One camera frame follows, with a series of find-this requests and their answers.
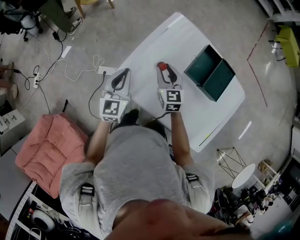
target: teal box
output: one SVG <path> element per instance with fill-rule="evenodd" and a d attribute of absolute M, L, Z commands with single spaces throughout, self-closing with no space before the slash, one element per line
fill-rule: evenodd
<path fill-rule="evenodd" d="M 197 87 L 215 102 L 235 76 L 229 64 L 210 46 L 206 46 L 184 71 Z"/>

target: gray t-shirt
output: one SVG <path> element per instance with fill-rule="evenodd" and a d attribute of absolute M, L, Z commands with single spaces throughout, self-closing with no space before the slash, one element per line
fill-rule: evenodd
<path fill-rule="evenodd" d="M 140 126 L 120 127 L 109 136 L 104 158 L 96 167 L 92 163 L 63 167 L 60 200 L 67 215 L 78 223 L 74 195 L 80 193 L 82 184 L 92 184 L 98 197 L 100 229 L 107 236 L 118 210 L 128 201 L 163 198 L 191 207 L 189 191 L 193 188 L 188 190 L 186 173 L 199 177 L 197 209 L 206 213 L 214 194 L 212 173 L 197 164 L 175 165 L 167 142 L 157 132 Z"/>

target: gray floor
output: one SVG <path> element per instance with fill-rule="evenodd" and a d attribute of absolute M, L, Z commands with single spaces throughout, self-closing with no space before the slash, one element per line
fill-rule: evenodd
<path fill-rule="evenodd" d="M 269 24 L 257 44 L 249 62 L 262 86 L 266 107 L 256 79 L 247 63 L 252 48 L 267 23 L 267 18 L 254 0 L 115 0 L 112 10 L 107 2 L 83 6 L 86 19 L 82 27 L 64 46 L 72 46 L 67 54 L 67 75 L 75 79 L 81 70 L 93 69 L 92 58 L 98 54 L 105 58 L 104 66 L 119 67 L 127 56 L 166 18 L 181 12 L 190 19 L 215 45 L 232 66 L 244 88 L 246 99 L 207 147 L 195 155 L 197 162 L 211 165 L 216 171 L 216 186 L 230 184 L 232 179 L 217 165 L 216 149 L 235 146 L 246 164 L 263 159 L 274 162 L 278 169 L 289 149 L 290 127 L 296 101 L 296 88 L 285 63 L 277 62 L 268 40 L 274 38 L 273 25 Z M 66 9 L 74 1 L 64 3 Z M 42 23 L 45 32 L 38 37 L 50 54 L 51 63 L 58 57 L 61 46 L 52 37 L 52 31 Z M 26 76 L 32 75 L 34 66 L 40 65 L 45 74 L 48 58 L 41 45 L 30 38 L 23 42 L 21 35 L 5 35 L 0 50 L 4 63 L 15 62 L 15 67 Z M 88 100 L 101 83 L 102 76 L 94 72 L 83 73 L 77 82 L 64 76 L 65 62 L 57 64 L 54 72 L 41 83 L 52 113 L 62 110 L 69 100 L 67 114 L 87 133 L 91 133 L 98 120 L 88 110 Z M 25 108 L 33 88 L 26 91 L 24 78 L 15 76 L 19 86 L 17 108 L 32 129 L 39 117 L 48 112 L 40 90 L 33 95 Z M 98 91 L 91 101 L 91 109 L 97 114 Z M 245 135 L 239 136 L 246 125 L 252 125 Z"/>

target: white round table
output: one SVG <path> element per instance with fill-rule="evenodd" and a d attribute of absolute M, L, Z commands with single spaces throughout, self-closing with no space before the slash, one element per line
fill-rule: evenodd
<path fill-rule="evenodd" d="M 238 188 L 249 180 L 255 170 L 255 163 L 251 163 L 246 166 L 233 180 L 231 187 Z"/>

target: pink cushion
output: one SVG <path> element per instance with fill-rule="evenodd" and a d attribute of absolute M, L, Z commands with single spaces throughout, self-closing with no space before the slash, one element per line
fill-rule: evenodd
<path fill-rule="evenodd" d="M 87 135 L 64 113 L 43 115 L 15 163 L 51 197 L 57 198 L 63 165 L 84 160 Z"/>

